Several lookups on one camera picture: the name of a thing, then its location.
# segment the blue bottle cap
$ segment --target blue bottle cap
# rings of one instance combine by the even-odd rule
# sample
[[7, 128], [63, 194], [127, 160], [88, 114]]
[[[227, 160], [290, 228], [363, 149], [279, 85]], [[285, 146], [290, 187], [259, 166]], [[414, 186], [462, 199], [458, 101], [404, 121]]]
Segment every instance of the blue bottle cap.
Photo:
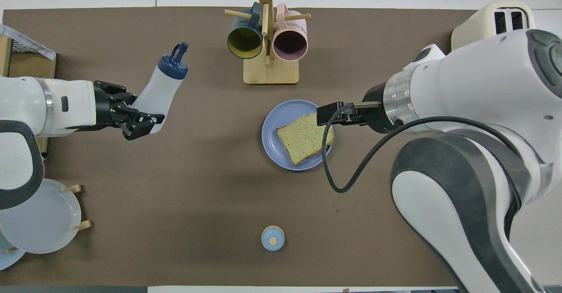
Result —
[[187, 51], [187, 43], [180, 43], [174, 47], [171, 55], [163, 55], [158, 61], [158, 69], [168, 77], [183, 80], [187, 75], [187, 65], [181, 62], [183, 54]]
[[284, 244], [285, 233], [277, 226], [269, 226], [261, 233], [261, 245], [269, 251], [277, 251]]

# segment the cable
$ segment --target cable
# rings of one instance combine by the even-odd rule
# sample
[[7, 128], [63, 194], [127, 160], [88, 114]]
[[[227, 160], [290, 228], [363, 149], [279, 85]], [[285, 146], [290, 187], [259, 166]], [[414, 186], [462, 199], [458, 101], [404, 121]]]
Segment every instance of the cable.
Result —
[[496, 129], [494, 129], [494, 128], [492, 128], [492, 127], [490, 127], [490, 126], [488, 126], [484, 123], [480, 123], [480, 122], [474, 121], [472, 119], [465, 119], [463, 117], [455, 117], [455, 116], [424, 117], [423, 119], [416, 119], [415, 121], [400, 125], [396, 129], [393, 129], [385, 137], [383, 137], [376, 145], [374, 145], [372, 147], [372, 149], [369, 151], [369, 153], [367, 153], [365, 158], [363, 158], [363, 161], [361, 161], [361, 163], [357, 167], [357, 170], [355, 170], [355, 173], [353, 173], [353, 176], [351, 176], [351, 179], [345, 185], [345, 187], [339, 188], [335, 184], [334, 179], [331, 177], [330, 169], [328, 168], [328, 159], [326, 158], [326, 140], [328, 138], [328, 131], [329, 131], [331, 125], [333, 124], [333, 122], [335, 121], [336, 116], [341, 114], [346, 109], [353, 109], [353, 103], [346, 104], [343, 107], [341, 107], [340, 109], [338, 109], [335, 113], [333, 113], [333, 115], [330, 117], [330, 119], [329, 119], [329, 121], [326, 125], [326, 128], [324, 130], [324, 136], [322, 137], [322, 164], [324, 165], [326, 177], [328, 177], [328, 182], [330, 183], [331, 188], [334, 189], [334, 191], [336, 191], [337, 193], [345, 193], [345, 192], [349, 191], [349, 189], [353, 186], [353, 184], [355, 184], [355, 181], [357, 181], [357, 179], [358, 179], [359, 175], [361, 174], [361, 172], [363, 171], [363, 169], [365, 169], [365, 166], [367, 165], [367, 163], [371, 160], [371, 158], [373, 158], [373, 155], [379, 149], [381, 149], [381, 147], [384, 144], [386, 144], [387, 141], [389, 141], [392, 137], [398, 135], [402, 131], [404, 131], [406, 129], [409, 129], [411, 127], [417, 126], [417, 125], [421, 125], [423, 123], [433, 123], [433, 122], [463, 123], [463, 124], [466, 124], [466, 125], [470, 125], [472, 127], [476, 127], [476, 128], [485, 130], [486, 132], [488, 132], [488, 133], [494, 135], [495, 137], [497, 137], [502, 143], [504, 143], [504, 145], [506, 145], [518, 157], [521, 157], [521, 155], [519, 154], [519, 151], [517, 150], [515, 145], [513, 145], [513, 143], [507, 137], [505, 137], [502, 133], [500, 133]]

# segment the brown tabletop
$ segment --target brown tabletop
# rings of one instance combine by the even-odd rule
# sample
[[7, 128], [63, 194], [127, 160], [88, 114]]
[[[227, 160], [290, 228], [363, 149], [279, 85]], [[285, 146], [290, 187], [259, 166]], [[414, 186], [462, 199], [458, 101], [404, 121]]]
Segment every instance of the brown tabletop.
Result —
[[[27, 253], [0, 271], [2, 285], [452, 285], [434, 253], [402, 221], [389, 173], [400, 135], [355, 186], [331, 190], [321, 166], [295, 173], [265, 153], [261, 127], [290, 99], [360, 101], [423, 47], [450, 50], [452, 30], [473, 11], [299, 9], [310, 48], [300, 81], [248, 86], [225, 46], [223, 7], [14, 10], [4, 23], [58, 53], [56, 77], [102, 80], [137, 94], [162, 54], [189, 43], [189, 67], [162, 131], [134, 141], [121, 131], [50, 140], [46, 177], [83, 184], [93, 227], [66, 247]], [[335, 127], [331, 170], [344, 184], [382, 135]], [[261, 231], [287, 241], [266, 251]]]

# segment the bread slice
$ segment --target bread slice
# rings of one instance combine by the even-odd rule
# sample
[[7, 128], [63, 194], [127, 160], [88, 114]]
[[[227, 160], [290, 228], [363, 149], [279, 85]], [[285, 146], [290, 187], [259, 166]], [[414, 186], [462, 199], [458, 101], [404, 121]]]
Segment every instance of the bread slice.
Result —
[[[283, 142], [294, 166], [322, 150], [322, 136], [326, 127], [317, 125], [317, 114], [297, 118], [287, 126], [277, 128], [277, 135]], [[334, 142], [334, 131], [330, 127], [326, 145]]]

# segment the blue mug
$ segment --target blue mug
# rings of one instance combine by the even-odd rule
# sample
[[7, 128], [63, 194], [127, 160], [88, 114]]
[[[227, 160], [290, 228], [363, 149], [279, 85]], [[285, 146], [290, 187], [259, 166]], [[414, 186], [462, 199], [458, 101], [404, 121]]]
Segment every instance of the blue mug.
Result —
[[263, 45], [261, 35], [261, 8], [254, 2], [251, 9], [243, 9], [242, 13], [250, 14], [251, 18], [235, 17], [231, 32], [227, 37], [227, 47], [233, 55], [241, 59], [251, 59], [259, 55]]

